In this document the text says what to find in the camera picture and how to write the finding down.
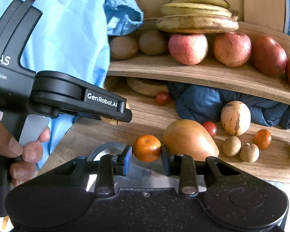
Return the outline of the person's left hand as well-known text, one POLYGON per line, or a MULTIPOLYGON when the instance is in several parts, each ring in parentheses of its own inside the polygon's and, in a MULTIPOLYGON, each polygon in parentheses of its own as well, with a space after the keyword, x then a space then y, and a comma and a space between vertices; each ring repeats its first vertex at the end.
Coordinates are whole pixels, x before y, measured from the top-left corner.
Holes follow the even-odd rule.
POLYGON ((36 141, 21 146, 0 121, 0 155, 8 158, 18 156, 22 158, 22 160, 13 163, 9 169, 14 186, 19 186, 33 178, 36 172, 36 163, 43 156, 42 143, 48 141, 49 138, 50 129, 46 127, 36 141))

